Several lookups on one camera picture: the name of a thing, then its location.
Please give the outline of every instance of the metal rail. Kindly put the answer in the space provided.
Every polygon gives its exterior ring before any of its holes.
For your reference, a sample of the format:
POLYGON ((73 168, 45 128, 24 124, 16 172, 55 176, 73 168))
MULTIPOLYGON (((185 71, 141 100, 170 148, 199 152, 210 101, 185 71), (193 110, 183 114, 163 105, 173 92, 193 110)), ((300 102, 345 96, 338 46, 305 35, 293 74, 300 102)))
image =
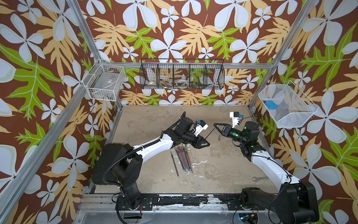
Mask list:
POLYGON ((69 5, 69 7, 73 10, 73 14, 76 17, 77 22, 78 22, 78 27, 81 30, 83 38, 87 42, 88 48, 89 48, 90 52, 92 53, 95 61, 100 59, 99 62, 101 63, 102 58, 98 52, 98 49, 97 49, 95 40, 92 36, 91 30, 88 27, 86 20, 83 18, 81 8, 79 7, 77 0, 66 0, 66 2, 69 5))
MULTIPOLYGON (((125 68, 140 68, 140 65, 141 65, 141 63, 139 63, 139 62, 107 62, 107 63, 113 64, 113 65, 118 65, 118 66, 123 66, 125 68)), ((273 68, 273 64, 271 64, 271 63, 223 63, 223 66, 225 69, 271 69, 271 68, 273 68)))
POLYGON ((293 22, 290 31, 288 32, 286 38, 284 39, 279 51, 276 54, 276 57, 274 58, 272 62, 272 68, 270 71, 266 72, 266 75, 263 77, 260 85, 257 87, 255 94, 252 96, 252 99, 249 103, 249 107, 252 108, 258 98, 258 94, 266 87, 267 82, 271 78, 271 76, 274 75, 276 72, 276 69, 279 65, 279 62, 282 60, 282 56, 285 53, 285 51, 288 49, 290 44, 292 43, 293 39, 295 38, 297 32, 302 27, 303 23, 305 22, 305 19, 308 17, 312 7, 314 6, 316 0, 307 0, 301 11, 299 12, 298 16, 296 17, 295 21, 293 22))
POLYGON ((69 119, 81 103, 86 89, 80 86, 61 114, 56 119, 50 130, 37 146, 36 151, 30 156, 29 160, 20 170, 15 179, 13 179, 0 197, 0 224, 6 222, 8 216, 21 198, 28 184, 40 168, 46 156, 50 153, 56 140, 59 138, 63 129, 66 127, 69 119))

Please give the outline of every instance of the concrete floor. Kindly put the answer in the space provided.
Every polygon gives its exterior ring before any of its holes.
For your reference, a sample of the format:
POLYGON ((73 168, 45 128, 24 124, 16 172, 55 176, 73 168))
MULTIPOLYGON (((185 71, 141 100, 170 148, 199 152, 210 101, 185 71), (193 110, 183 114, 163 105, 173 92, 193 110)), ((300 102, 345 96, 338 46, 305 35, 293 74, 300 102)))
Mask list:
MULTIPOLYGON (((239 111, 244 117, 250 116, 246 106, 125 106, 114 134, 113 143, 138 145, 160 135, 172 125, 181 114, 193 121, 204 120, 208 129, 201 132, 206 137, 213 123, 228 123, 232 120, 229 112, 239 111)), ((245 119, 239 127, 242 130, 245 119)), ((270 180, 253 182, 252 177, 266 176, 256 165, 243 157, 240 148, 233 146, 231 139, 214 131, 209 137, 209 147, 195 149, 189 145, 193 164, 193 175, 185 175, 179 160, 175 157, 180 179, 178 179, 170 150, 150 158, 142 165, 137 180, 141 193, 239 193, 245 187, 259 187, 269 193, 277 193, 270 180)), ((95 193, 117 193, 114 185, 97 185, 95 193)))

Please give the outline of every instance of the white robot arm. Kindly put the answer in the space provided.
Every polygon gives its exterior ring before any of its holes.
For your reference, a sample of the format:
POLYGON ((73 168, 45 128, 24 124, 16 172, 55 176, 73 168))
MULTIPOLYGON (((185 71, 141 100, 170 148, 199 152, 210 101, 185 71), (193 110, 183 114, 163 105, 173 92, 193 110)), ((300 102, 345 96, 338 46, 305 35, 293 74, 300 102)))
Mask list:
MULTIPOLYGON (((239 124, 240 117, 233 116, 234 118, 235 123, 233 124, 239 124)), ((115 162, 103 173, 103 183, 117 185, 129 207, 131 209, 138 208, 141 202, 141 193, 137 188, 136 180, 139 177, 141 165, 156 154, 181 143, 191 144, 194 148, 209 146, 206 139, 199 135, 207 127, 208 125, 203 120, 194 122, 185 117, 184 112, 176 123, 162 131, 161 135, 152 141, 134 147, 128 144, 118 144, 121 148, 114 159, 115 162), (107 180, 106 177, 110 171, 116 181, 107 180)), ((257 187, 244 188, 238 199, 242 206, 271 210, 278 215, 283 224, 301 224, 319 220, 314 186, 309 182, 301 182, 287 172, 257 143, 260 131, 256 123, 246 122, 242 131, 233 128, 230 124, 215 123, 214 127, 223 136, 239 142, 238 147, 243 155, 257 165, 279 189, 279 193, 274 195, 257 187)))

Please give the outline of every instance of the blue sponge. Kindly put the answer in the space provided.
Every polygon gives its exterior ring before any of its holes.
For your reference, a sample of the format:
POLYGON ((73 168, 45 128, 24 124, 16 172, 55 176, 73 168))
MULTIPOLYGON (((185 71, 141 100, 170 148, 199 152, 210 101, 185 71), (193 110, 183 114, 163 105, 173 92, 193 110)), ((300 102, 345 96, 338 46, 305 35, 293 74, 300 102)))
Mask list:
POLYGON ((269 101, 263 101, 263 103, 269 108, 270 110, 275 110, 278 108, 278 105, 274 103, 272 100, 269 101))

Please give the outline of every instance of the black cable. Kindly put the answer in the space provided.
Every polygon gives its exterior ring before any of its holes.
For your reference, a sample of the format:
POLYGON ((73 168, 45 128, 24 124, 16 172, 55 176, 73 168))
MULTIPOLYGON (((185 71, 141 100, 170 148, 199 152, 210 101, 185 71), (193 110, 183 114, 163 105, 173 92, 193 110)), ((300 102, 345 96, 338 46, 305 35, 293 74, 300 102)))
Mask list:
POLYGON ((253 117, 257 117, 257 116, 254 115, 254 116, 244 117, 243 119, 245 119, 245 118, 253 118, 253 117))
POLYGON ((292 182, 291 175, 290 175, 280 164, 278 164, 275 160, 272 160, 270 157, 259 156, 259 155, 252 155, 252 156, 263 157, 263 158, 266 158, 266 159, 268 159, 268 160, 273 161, 274 163, 276 163, 277 165, 279 165, 279 166, 286 172, 287 176, 290 178, 290 182, 286 183, 286 185, 282 188, 282 190, 275 196, 275 198, 272 200, 272 202, 271 202, 271 204, 270 204, 270 206, 269 206, 269 209, 268 209, 268 211, 269 211, 269 212, 268 212, 268 215, 269 215, 268 218, 269 218, 270 222, 272 222, 273 224, 280 224, 280 223, 281 223, 281 220, 280 220, 279 223, 274 223, 274 222, 271 220, 271 217, 270 217, 270 209, 271 209, 272 204, 273 204, 273 202, 275 201, 275 199, 276 199, 276 198, 280 195, 280 193, 288 186, 288 184, 290 184, 290 183, 292 182))
POLYGON ((234 212, 234 214, 232 215, 232 224, 234 224, 234 216, 235 216, 236 212, 237 212, 240 208, 238 208, 238 209, 234 212))
POLYGON ((118 202, 119 202, 119 197, 117 197, 117 202, 116 202, 116 213, 117 213, 117 216, 118 216, 118 218, 119 218, 119 220, 121 221, 121 223, 123 223, 123 224, 128 224, 128 223, 126 223, 123 219, 122 219, 122 217, 121 217, 121 215, 119 214, 119 211, 118 211, 118 202))
POLYGON ((113 201, 113 203, 116 203, 116 202, 113 200, 113 197, 116 196, 116 195, 118 195, 118 197, 119 197, 120 194, 121 194, 121 192, 112 195, 112 201, 113 201))
POLYGON ((153 141, 153 142, 150 142, 146 145, 143 145, 143 146, 140 146, 138 147, 137 149, 135 150, 132 150, 130 151, 129 153, 126 153, 124 156, 122 156, 120 159, 118 159, 116 162, 114 162, 112 165, 110 165, 107 170, 103 173, 103 176, 102 176, 102 181, 106 184, 114 184, 114 185, 117 185, 117 186, 121 186, 118 182, 114 182, 114 181, 107 181, 107 174, 112 170, 112 168, 117 165, 118 163, 120 163, 123 159, 126 159, 128 158, 129 156, 133 155, 134 153, 146 148, 146 147, 149 147, 151 145, 154 145, 155 143, 158 143, 160 142, 160 138, 158 138, 157 140, 153 141))
POLYGON ((237 145, 234 144, 234 140, 233 140, 233 139, 231 140, 231 142, 232 142, 232 144, 233 144, 234 146, 240 147, 240 145, 237 146, 237 145))

